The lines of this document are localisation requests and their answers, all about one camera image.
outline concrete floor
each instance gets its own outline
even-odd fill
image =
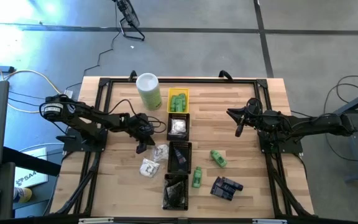
[[[114,4],[110,0],[11,2],[0,0],[0,22],[115,26]],[[240,32],[258,28],[251,0],[133,0],[132,3],[141,27],[230,28]],[[356,30],[357,35],[340,32],[338,35],[266,35],[273,75],[284,78],[291,109],[313,116],[321,114],[329,89],[341,77],[358,75],[358,0],[260,0],[259,3],[266,29]],[[115,32],[21,31],[21,26],[2,26],[0,64],[42,72],[64,90],[81,81],[85,68],[96,65],[98,54],[109,48],[115,35]],[[115,50],[104,54],[101,66],[86,75],[129,75],[131,70],[136,70],[159,76],[215,77],[224,69],[234,77],[267,76],[259,34],[196,31],[146,32],[145,35],[145,42],[119,36],[114,43]],[[42,97],[55,93],[37,75],[18,74],[10,81],[11,90],[19,93]],[[358,78],[347,82],[358,85]],[[357,89],[341,88],[345,99],[358,96]],[[328,112],[341,105],[343,102],[332,94]],[[55,136],[59,134],[56,127],[36,114],[8,111],[6,146],[22,149],[57,142]],[[346,138],[330,139],[340,154],[352,157]],[[343,181],[345,175],[355,172],[356,164],[336,157],[323,136],[305,137],[302,143],[316,214],[358,221],[358,182]],[[17,214],[39,215],[37,211],[45,204]]]

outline wooden plank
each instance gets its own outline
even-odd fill
[[[100,77],[84,77],[79,100],[94,105]],[[290,114],[284,81],[268,79],[272,107]],[[152,179],[139,174],[144,157],[150,158],[150,150],[138,155],[137,143],[126,133],[109,133],[106,150],[101,158],[96,184],[92,216],[109,217],[200,217],[200,218],[251,218],[273,217],[272,200],[264,156],[260,153],[256,132],[244,128],[240,138],[234,136],[236,125],[226,114],[227,108],[240,108],[254,96],[252,85],[211,83],[161,83],[163,105],[157,111],[147,111],[134,83],[115,83],[109,107],[128,99],[135,112],[147,113],[166,122],[167,95],[170,87],[190,89],[190,141],[193,143],[194,168],[203,170],[201,188],[189,189],[188,211],[162,210],[163,176],[166,162]],[[116,113],[130,112],[129,105],[121,104]],[[166,133],[154,134],[157,144],[166,144]],[[218,150],[226,159],[227,167],[219,168],[210,158],[210,150]],[[83,153],[73,153],[63,162],[51,211],[58,210],[78,184]],[[283,155],[288,186],[307,211],[313,213],[308,184],[302,164],[292,155]],[[233,201],[209,194],[216,176],[225,175],[244,186],[237,191]],[[280,207],[284,211],[281,191],[278,191]],[[87,193],[84,194],[85,207]]]

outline yellow basket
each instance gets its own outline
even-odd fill
[[[184,93],[186,95],[186,109],[183,113],[189,113],[189,89],[187,88],[169,88],[168,90],[168,105],[167,112],[168,113],[182,113],[182,112],[171,112],[171,101],[173,95],[179,95],[180,93]]]

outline white cable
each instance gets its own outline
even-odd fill
[[[32,73],[40,75],[41,77],[46,79],[46,81],[48,81],[48,83],[52,86],[53,89],[55,89],[55,91],[58,94],[61,94],[59,92],[59,90],[56,88],[56,86],[42,73],[39,73],[39,72],[36,72],[36,71],[33,71],[33,70],[19,70],[19,71],[13,72],[13,73],[11,73],[11,74],[9,74],[9,75],[4,77],[4,75],[2,74],[1,68],[0,68],[0,74],[1,74],[2,81],[4,81],[5,79],[8,80],[11,76],[13,76],[13,75],[15,75],[17,73],[20,73],[20,72],[32,72]],[[17,111],[21,111],[21,112],[25,112],[25,113],[39,113],[39,111],[27,111],[27,110],[22,110],[22,109],[16,108],[16,107],[12,106],[9,102],[7,103],[7,105],[10,106],[12,109],[17,110]]]
[[[31,148],[34,148],[34,147],[49,146],[49,145],[56,145],[56,144],[64,144],[64,143],[62,143],[62,142],[43,143],[43,144],[38,144],[38,145],[34,145],[34,146],[29,146],[29,147],[27,147],[27,148],[24,148],[24,149],[19,150],[19,152],[22,152],[22,151],[25,151],[25,150],[27,150],[27,149],[31,149]]]

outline wooden table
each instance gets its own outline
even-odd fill
[[[99,78],[84,77],[79,101],[94,105]],[[273,109],[280,110],[283,114],[290,114],[283,79],[270,78],[267,81]],[[140,175],[139,167],[142,160],[144,157],[151,158],[151,150],[136,154],[137,142],[128,134],[109,133],[106,150],[102,153],[100,162],[92,216],[273,217],[266,163],[260,152],[257,134],[252,128],[244,127],[241,137],[235,137],[236,124],[226,114],[227,108],[241,108],[249,98],[254,97],[253,86],[225,83],[161,83],[163,104],[157,111],[147,111],[143,107],[134,83],[115,83],[109,108],[122,99],[128,99],[132,102],[136,113],[147,113],[149,116],[155,116],[167,122],[167,95],[170,87],[190,89],[190,142],[193,143],[193,170],[189,182],[193,180],[196,166],[202,167],[203,170],[201,188],[189,188],[188,211],[162,210],[163,176],[167,173],[166,162],[161,164],[154,178]],[[130,111],[129,105],[123,103],[117,107],[115,113],[129,113]],[[168,144],[166,132],[154,134],[152,137],[157,145]],[[209,155],[212,149],[219,151],[226,158],[226,168],[219,168],[212,160]],[[75,152],[64,160],[51,212],[62,207],[76,189],[83,157],[84,153]],[[302,206],[313,213],[308,183],[301,162],[294,155],[283,154],[283,165],[289,189]],[[244,190],[237,191],[231,202],[211,195],[209,192],[217,176],[225,176],[241,183]],[[88,189],[85,190],[83,197],[83,208],[87,191]],[[278,196],[280,208],[285,211],[279,190]]]

